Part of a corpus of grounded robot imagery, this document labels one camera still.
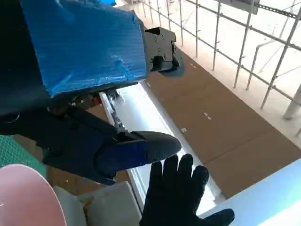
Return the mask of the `robot right hand black glove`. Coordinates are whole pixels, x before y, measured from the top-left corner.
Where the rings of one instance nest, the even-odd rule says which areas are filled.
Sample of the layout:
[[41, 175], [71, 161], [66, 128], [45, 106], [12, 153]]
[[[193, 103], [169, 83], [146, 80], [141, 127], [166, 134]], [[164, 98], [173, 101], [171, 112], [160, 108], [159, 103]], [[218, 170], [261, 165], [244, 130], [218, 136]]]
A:
[[209, 180], [206, 167], [192, 167], [193, 157], [173, 155], [151, 165], [141, 226], [229, 226], [233, 209], [199, 218], [197, 209]]

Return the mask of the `robot left hand blue tape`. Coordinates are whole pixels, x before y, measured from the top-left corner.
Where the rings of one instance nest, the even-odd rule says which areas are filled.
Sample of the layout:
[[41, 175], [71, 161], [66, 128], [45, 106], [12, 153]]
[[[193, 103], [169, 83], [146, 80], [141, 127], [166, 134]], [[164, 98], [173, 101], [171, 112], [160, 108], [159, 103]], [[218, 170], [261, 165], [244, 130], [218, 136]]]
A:
[[146, 30], [133, 11], [96, 0], [0, 3], [0, 132], [44, 149], [43, 163], [111, 186], [117, 172], [164, 160], [181, 144], [160, 132], [118, 129], [73, 103], [145, 80], [176, 78], [176, 36]]

